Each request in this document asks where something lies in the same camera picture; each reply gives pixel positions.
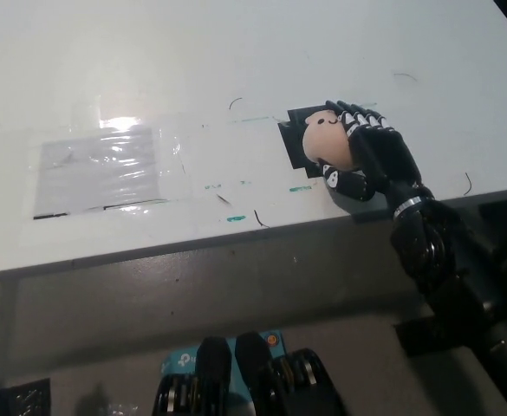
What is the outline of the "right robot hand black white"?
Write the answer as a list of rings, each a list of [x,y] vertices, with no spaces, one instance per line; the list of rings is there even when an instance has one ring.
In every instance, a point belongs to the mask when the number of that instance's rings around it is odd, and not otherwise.
[[[410,198],[432,196],[402,135],[383,115],[344,101],[327,101],[325,107],[338,116],[353,160],[351,167],[319,160],[331,190],[361,202],[380,193],[391,210]]]

